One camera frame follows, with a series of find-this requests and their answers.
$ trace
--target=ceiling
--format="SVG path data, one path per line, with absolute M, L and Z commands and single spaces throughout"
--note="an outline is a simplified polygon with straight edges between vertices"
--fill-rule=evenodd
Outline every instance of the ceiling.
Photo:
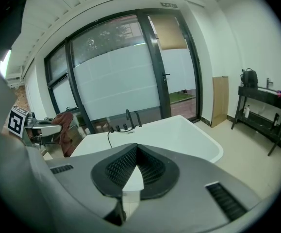
M 189 0 L 204 5 L 202 0 Z M 53 28 L 59 27 L 74 10 L 90 8 L 96 0 L 27 0 L 22 32 L 12 46 L 6 79 L 10 86 L 22 84 L 22 77 L 36 51 L 47 40 Z

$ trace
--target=bathtub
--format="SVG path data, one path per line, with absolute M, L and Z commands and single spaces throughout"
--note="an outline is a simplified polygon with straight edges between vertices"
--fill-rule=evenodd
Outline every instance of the bathtub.
M 107 134 L 86 136 L 71 157 L 110 149 Z M 222 147 L 215 140 L 182 116 L 137 126 L 128 133 L 110 133 L 109 140 L 113 148 L 127 143 L 145 144 L 196 156 L 211 163 L 223 155 Z

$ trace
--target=wall faucet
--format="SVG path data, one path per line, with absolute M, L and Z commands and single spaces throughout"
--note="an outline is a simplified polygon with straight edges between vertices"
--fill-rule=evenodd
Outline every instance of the wall faucet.
M 133 122 L 132 122 L 132 117 L 131 117 L 130 111 L 129 111 L 129 110 L 126 110 L 126 111 L 125 111 L 125 114 L 126 114 L 126 119 L 129 120 L 129 121 L 131 121 L 132 129 L 136 128 L 136 126 L 135 126 L 135 125 L 133 124 Z
M 270 84 L 273 84 L 273 82 L 270 81 L 270 78 L 266 78 L 266 88 L 267 89 L 268 89 Z

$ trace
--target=window frame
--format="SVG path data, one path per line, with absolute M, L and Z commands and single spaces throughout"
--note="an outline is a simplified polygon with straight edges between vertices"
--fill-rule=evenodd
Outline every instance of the window frame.
M 202 115 L 202 102 L 203 102 L 203 92 L 202 92 L 202 78 L 201 78 L 201 71 L 200 71 L 200 63 L 198 58 L 198 53 L 196 49 L 195 42 L 191 36 L 189 28 L 184 20 L 184 17 L 181 14 L 180 10 L 175 9 L 136 9 L 136 10 L 129 10 L 124 11 L 116 14 L 112 14 L 96 21 L 93 21 L 84 27 L 76 30 L 74 33 L 67 36 L 57 47 L 55 47 L 44 59 L 45 60 L 45 69 L 46 69 L 46 77 L 47 77 L 47 84 L 49 89 L 49 94 L 51 101 L 53 103 L 53 107 L 56 113 L 59 113 L 59 109 L 56 103 L 56 99 L 53 93 L 53 86 L 57 84 L 60 80 L 67 77 L 69 80 L 70 88 L 74 97 L 74 100 L 82 113 L 82 116 L 92 134 L 96 133 L 95 128 L 89 119 L 87 112 L 82 104 L 80 94 L 77 88 L 74 72 L 73 72 L 73 59 L 71 54 L 71 40 L 85 31 L 93 28 L 99 24 L 105 23 L 107 21 L 119 18 L 119 17 L 126 17 L 130 15 L 136 15 L 140 29 L 142 31 L 143 37 L 145 39 L 146 44 L 148 45 L 148 49 L 152 58 L 153 68 L 155 69 L 155 76 L 158 85 L 159 91 L 159 98 L 160 98 L 160 107 L 161 107 L 161 118 L 171 117 L 171 110 L 170 110 L 170 101 L 169 96 L 166 96 L 166 92 L 168 93 L 167 83 L 166 85 L 161 82 L 162 77 L 157 76 L 157 72 L 160 74 L 164 71 L 164 65 L 162 62 L 161 52 L 159 47 L 156 43 L 155 34 L 153 28 L 151 27 L 150 21 L 147 17 L 147 14 L 159 13 L 159 14 L 171 14 L 175 16 L 180 24 L 180 28 L 182 30 L 183 35 L 187 40 L 187 44 L 190 50 L 191 59 L 194 65 L 194 73 L 195 73 L 195 82 L 196 82 L 196 116 L 189 118 L 188 120 L 195 123 L 200 121 Z M 67 61 L 67 72 L 63 72 L 59 77 L 55 80 L 50 80 L 50 67 L 49 67 L 49 58 L 63 45 L 65 45 L 65 54 L 66 54 L 66 61 Z

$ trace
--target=grass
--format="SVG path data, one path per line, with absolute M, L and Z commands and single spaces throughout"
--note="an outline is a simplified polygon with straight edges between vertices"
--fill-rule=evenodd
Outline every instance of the grass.
M 178 102 L 192 97 L 192 95 L 183 92 L 174 92 L 169 94 L 170 103 Z

